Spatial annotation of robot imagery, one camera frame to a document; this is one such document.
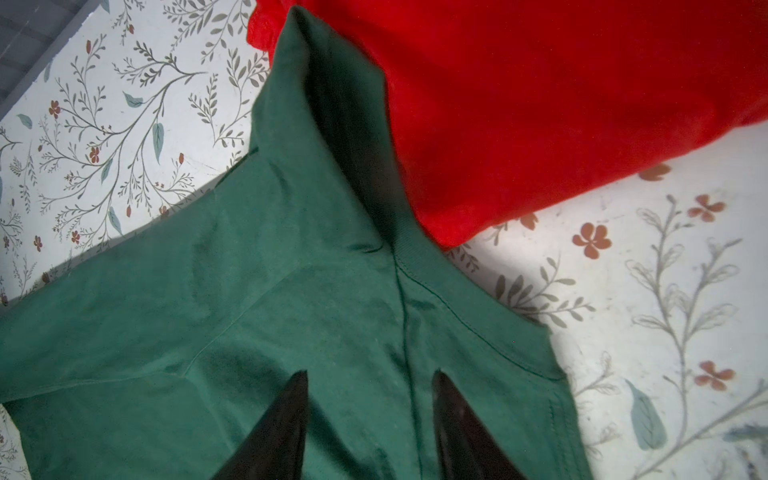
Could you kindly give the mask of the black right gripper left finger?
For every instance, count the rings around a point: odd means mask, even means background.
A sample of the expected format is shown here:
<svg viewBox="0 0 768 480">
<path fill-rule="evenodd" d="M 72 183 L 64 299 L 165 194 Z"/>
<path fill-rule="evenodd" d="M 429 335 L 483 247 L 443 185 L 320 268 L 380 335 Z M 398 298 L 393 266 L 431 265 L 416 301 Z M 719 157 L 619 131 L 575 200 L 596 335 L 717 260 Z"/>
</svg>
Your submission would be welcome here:
<svg viewBox="0 0 768 480">
<path fill-rule="evenodd" d="M 213 479 L 300 479 L 309 419 L 308 390 L 306 371 L 292 375 Z"/>
</svg>

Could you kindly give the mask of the green t-shirt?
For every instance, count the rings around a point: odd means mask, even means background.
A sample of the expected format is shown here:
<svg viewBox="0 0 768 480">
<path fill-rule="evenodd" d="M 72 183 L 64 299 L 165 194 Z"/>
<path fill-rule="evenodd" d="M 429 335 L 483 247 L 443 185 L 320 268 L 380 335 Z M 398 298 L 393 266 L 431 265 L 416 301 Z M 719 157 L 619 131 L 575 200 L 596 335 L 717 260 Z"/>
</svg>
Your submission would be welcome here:
<svg viewBox="0 0 768 480">
<path fill-rule="evenodd" d="M 526 479 L 590 478 L 549 330 L 416 222 L 382 73 L 292 10 L 253 120 L 211 191 L 2 317 L 32 477 L 213 479 L 306 371 L 300 479 L 442 479 L 441 370 Z"/>
</svg>

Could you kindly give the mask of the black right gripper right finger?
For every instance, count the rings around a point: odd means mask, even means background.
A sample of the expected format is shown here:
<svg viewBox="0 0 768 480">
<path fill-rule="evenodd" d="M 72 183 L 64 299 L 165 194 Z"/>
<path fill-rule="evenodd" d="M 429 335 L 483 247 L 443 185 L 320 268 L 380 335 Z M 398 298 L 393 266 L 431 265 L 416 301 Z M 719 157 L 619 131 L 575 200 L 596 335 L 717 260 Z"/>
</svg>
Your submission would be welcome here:
<svg viewBox="0 0 768 480">
<path fill-rule="evenodd" d="M 433 425 L 441 478 L 525 480 L 501 450 L 451 378 L 432 379 Z"/>
</svg>

